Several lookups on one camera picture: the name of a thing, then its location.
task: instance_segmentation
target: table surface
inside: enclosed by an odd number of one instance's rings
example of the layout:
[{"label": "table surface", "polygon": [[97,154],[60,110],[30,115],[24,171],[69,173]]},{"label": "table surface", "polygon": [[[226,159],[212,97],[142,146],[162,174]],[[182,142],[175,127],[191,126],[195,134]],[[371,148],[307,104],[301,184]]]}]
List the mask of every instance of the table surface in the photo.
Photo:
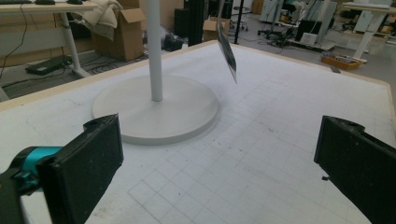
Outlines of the table surface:
[{"label": "table surface", "polygon": [[95,3],[84,2],[83,5],[72,5],[67,3],[56,3],[55,5],[1,5],[0,14],[20,13],[57,13],[57,12],[72,12],[72,11],[88,11],[98,7]]},{"label": "table surface", "polygon": [[[123,144],[124,163],[87,223],[370,223],[321,180],[313,158],[323,115],[395,147],[389,85],[232,48],[238,84],[216,42],[163,56],[164,76],[193,78],[218,96],[219,117],[181,143]],[[64,146],[92,119],[99,92],[148,74],[144,61],[1,103],[0,172],[26,147]],[[42,193],[23,201],[33,223],[50,223]]]}]

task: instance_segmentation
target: desk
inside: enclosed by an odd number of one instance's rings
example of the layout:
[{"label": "desk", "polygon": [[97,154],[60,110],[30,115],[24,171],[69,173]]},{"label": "desk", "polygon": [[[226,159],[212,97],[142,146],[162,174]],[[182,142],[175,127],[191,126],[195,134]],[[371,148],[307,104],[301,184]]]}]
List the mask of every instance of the desk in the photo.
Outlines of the desk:
[{"label": "desk", "polygon": [[364,32],[363,39],[359,43],[358,49],[356,49],[356,52],[353,55],[355,59],[360,59],[361,55],[366,50],[367,44],[372,40],[373,35],[378,30],[382,20],[384,20],[384,17],[387,14],[396,14],[396,7],[383,9],[383,8],[375,8],[375,7],[343,6],[343,8],[354,9],[354,10],[366,10],[366,11],[371,11],[373,13],[373,18],[371,19],[371,22],[367,27],[367,30]]},{"label": "desk", "polygon": [[[218,119],[185,142],[123,144],[124,163],[87,223],[370,223],[321,180],[313,158],[323,115],[358,122],[395,147],[389,85],[232,48],[238,84],[217,42],[163,56],[164,76],[193,78],[218,96]],[[144,61],[1,103],[0,172],[25,147],[65,145],[92,119],[99,92],[148,74]],[[23,201],[34,223],[50,223],[41,193]]]},{"label": "desk", "polygon": [[[66,12],[75,12],[75,11],[89,11],[96,8],[97,5],[91,2],[84,2],[83,5],[71,5],[67,3],[56,3],[55,5],[35,5],[35,4],[26,4],[26,5],[1,5],[0,6],[0,15],[10,15],[10,14],[44,14],[44,13],[60,13],[62,22],[63,22],[63,35],[64,40],[67,46],[70,48],[72,59],[73,59],[73,71],[81,77],[88,77],[89,74],[84,71],[78,59],[78,54],[76,50],[76,45],[73,39],[73,35],[69,26],[69,21],[66,16]],[[39,36],[40,38],[33,38],[26,40],[23,42],[23,45],[18,48],[14,53],[22,53],[26,51],[36,50],[36,49],[46,49],[49,47],[49,43],[54,44],[62,44],[56,41],[58,40],[51,40],[48,38],[47,31],[39,31],[35,32],[34,36]],[[0,42],[1,43],[13,43],[16,40],[20,41],[21,33],[16,34],[1,34],[0,35]],[[7,55],[12,50],[15,49],[15,46],[2,46],[0,49],[0,55]]]}]

